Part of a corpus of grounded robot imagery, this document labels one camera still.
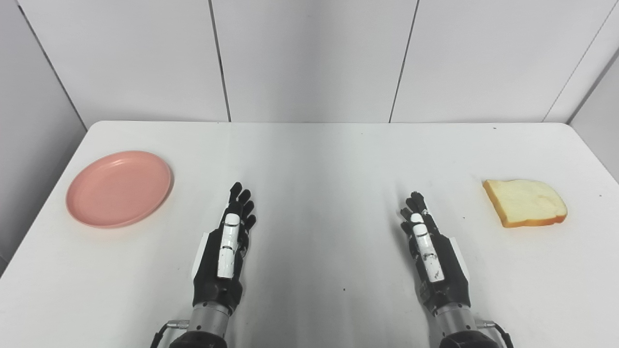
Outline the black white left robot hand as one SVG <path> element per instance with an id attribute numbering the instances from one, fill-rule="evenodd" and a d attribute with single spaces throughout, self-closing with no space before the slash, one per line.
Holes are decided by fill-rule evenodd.
<path id="1" fill-rule="evenodd" d="M 233 313 L 242 297 L 240 275 L 249 248 L 250 230 L 256 223 L 249 189 L 238 181 L 219 226 L 210 234 L 193 278 L 192 305 L 217 303 Z"/>

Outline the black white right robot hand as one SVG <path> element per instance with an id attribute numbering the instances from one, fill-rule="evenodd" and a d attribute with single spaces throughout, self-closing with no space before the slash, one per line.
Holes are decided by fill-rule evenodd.
<path id="1" fill-rule="evenodd" d="M 405 200 L 400 211 L 401 229 L 420 279 L 419 296 L 429 313 L 443 306 L 470 307 L 469 282 L 450 238 L 443 235 L 427 209 L 425 197 L 417 191 Z"/>

